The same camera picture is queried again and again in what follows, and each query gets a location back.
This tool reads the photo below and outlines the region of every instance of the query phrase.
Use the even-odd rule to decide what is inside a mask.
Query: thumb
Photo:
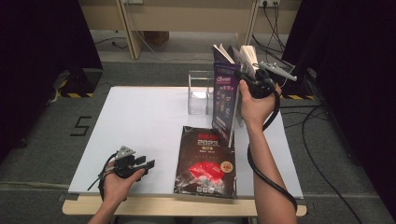
[[[244,79],[241,79],[239,81],[239,90],[241,91],[242,98],[250,98],[251,94],[250,91],[248,90],[248,84]]]
[[[142,177],[144,173],[145,173],[145,169],[142,168],[142,169],[134,172],[133,175],[129,176],[127,178],[127,180],[132,185],[134,182],[136,182],[136,180],[138,180],[140,177]]]

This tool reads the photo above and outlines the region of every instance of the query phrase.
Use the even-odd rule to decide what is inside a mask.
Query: white tabletop
[[[133,185],[132,194],[172,196],[180,137],[184,125],[211,128],[211,115],[189,115],[188,88],[113,87],[69,188],[70,193],[98,193],[97,183],[88,187],[106,160],[121,146],[135,156],[155,160],[155,167]],[[265,131],[268,144],[286,187],[295,198],[303,198],[301,186],[283,128],[280,113]],[[253,196],[253,172],[247,159],[246,127],[235,126],[236,190],[238,196]]]

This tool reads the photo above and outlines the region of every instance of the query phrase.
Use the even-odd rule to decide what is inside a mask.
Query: clear acrylic container
[[[189,72],[189,114],[213,114],[213,71]]]

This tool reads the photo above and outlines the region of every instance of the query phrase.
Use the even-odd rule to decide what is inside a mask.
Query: person's left hand
[[[114,166],[114,161],[110,162],[107,167],[111,166]],[[107,175],[104,185],[104,202],[119,205],[125,201],[132,184],[144,173],[145,169],[140,169],[126,179],[120,178],[114,173]]]

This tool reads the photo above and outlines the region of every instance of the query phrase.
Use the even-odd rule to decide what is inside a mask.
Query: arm
[[[262,125],[274,109],[275,96],[271,94],[264,99],[254,99],[244,80],[240,81],[240,90],[242,117],[247,125],[250,151],[254,163],[263,174],[286,189],[262,132]],[[256,209],[261,224],[297,223],[293,204],[285,196],[261,180],[256,174],[253,177],[253,184]]]
[[[105,196],[104,200],[96,212],[96,214],[88,222],[90,224],[107,224],[111,217],[116,212],[117,208],[127,196],[132,184],[138,180],[143,173],[144,169],[136,171],[133,175],[126,179],[118,177],[112,173],[106,176],[105,180]]]

